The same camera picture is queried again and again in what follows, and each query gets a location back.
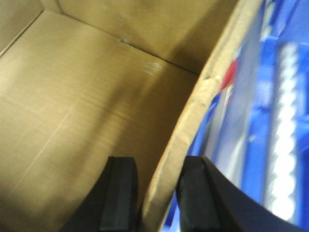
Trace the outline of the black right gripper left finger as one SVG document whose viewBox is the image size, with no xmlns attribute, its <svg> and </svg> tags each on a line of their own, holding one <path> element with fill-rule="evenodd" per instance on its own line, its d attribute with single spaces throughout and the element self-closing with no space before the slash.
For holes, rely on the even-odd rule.
<svg viewBox="0 0 309 232">
<path fill-rule="evenodd" d="M 99 179 L 62 232 L 134 232 L 138 172 L 132 157 L 108 157 Z"/>
</svg>

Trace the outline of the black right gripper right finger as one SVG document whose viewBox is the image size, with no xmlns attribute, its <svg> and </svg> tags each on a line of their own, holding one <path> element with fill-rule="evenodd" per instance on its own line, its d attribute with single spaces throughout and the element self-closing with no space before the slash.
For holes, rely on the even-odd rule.
<svg viewBox="0 0 309 232">
<path fill-rule="evenodd" d="M 182 232 L 302 231 L 247 196 L 208 158 L 185 158 L 176 195 Z"/>
</svg>

